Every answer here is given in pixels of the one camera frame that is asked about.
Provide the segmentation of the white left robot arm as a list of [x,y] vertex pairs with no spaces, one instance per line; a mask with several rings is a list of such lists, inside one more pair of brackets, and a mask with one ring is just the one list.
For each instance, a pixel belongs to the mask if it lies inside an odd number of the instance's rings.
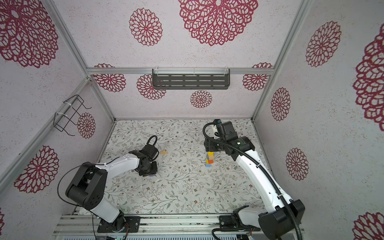
[[158,155],[159,150],[147,144],[143,149],[130,151],[110,163],[83,163],[67,187],[65,195],[104,222],[122,225],[124,214],[104,197],[107,181],[130,171],[137,172],[141,177],[156,174]]

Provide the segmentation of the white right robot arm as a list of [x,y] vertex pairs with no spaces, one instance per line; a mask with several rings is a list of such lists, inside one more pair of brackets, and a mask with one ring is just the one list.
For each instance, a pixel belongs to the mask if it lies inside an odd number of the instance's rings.
[[303,233],[300,223],[305,212],[301,200],[294,200],[287,194],[261,161],[251,140],[239,137],[232,122],[216,119],[203,126],[206,152],[224,152],[230,156],[247,174],[264,203],[262,213],[250,206],[233,211],[230,216],[221,216],[220,227],[216,232],[262,231],[269,240],[280,240],[283,235],[295,231],[298,240]]

